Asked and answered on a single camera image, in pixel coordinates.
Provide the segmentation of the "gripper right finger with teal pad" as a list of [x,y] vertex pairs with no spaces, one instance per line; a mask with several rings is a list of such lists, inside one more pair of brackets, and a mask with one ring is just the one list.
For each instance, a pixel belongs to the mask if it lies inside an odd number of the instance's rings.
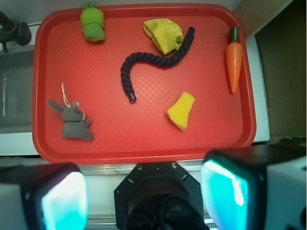
[[302,146],[211,150],[201,167],[204,206],[220,230],[304,230],[306,169]]

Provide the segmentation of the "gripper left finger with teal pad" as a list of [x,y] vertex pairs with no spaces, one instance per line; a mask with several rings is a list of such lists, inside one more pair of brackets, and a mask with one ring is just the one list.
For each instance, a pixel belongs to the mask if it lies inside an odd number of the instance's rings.
[[74,163],[0,168],[2,230],[83,230],[87,179]]

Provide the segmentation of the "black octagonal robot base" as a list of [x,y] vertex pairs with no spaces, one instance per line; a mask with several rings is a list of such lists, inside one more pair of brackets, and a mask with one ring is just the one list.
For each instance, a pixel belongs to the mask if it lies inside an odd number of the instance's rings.
[[139,163],[114,191],[119,230],[207,230],[200,183],[176,162]]

